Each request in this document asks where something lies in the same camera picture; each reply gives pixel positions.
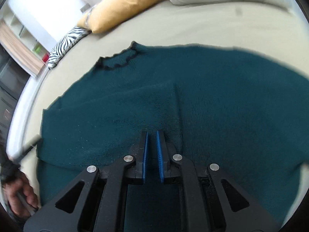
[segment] beige bed sheet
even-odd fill
[[[111,56],[132,41],[150,46],[199,43],[244,48],[309,77],[308,28],[280,8],[248,2],[174,6],[163,1],[106,34],[82,39],[51,70],[39,90],[25,133],[25,142],[40,133],[42,110],[85,74],[100,56]],[[23,171],[38,193],[34,151]]]

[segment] wooden panel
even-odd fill
[[[31,76],[36,77],[44,66],[44,62],[18,39],[3,20],[0,21],[0,43]]]

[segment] zebra print pillow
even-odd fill
[[[49,54],[47,66],[49,69],[55,68],[59,61],[65,54],[85,36],[91,33],[90,30],[86,30],[81,27],[74,27],[71,29],[52,49]]]

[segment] silver screw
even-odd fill
[[[89,166],[89,167],[87,167],[87,172],[88,173],[93,173],[95,171],[96,171],[96,166]]]
[[[180,154],[174,154],[174,155],[173,155],[173,159],[174,159],[174,160],[177,160],[177,161],[178,161],[178,160],[182,160],[182,156],[181,156]]]
[[[213,170],[213,171],[218,171],[218,170],[219,170],[219,165],[218,165],[218,164],[215,164],[215,163],[211,164],[209,167],[210,167],[211,170]]]
[[[127,156],[125,156],[123,159],[124,159],[124,161],[126,161],[126,162],[130,162],[130,161],[133,160],[133,156],[127,155]]]

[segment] teal sweater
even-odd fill
[[[245,51],[133,42],[44,111],[42,204],[87,166],[125,155],[141,130],[158,129],[195,163],[219,164],[282,222],[309,158],[309,82]],[[149,164],[146,185],[129,189],[126,231],[177,231],[177,190],[157,184],[155,155]]]

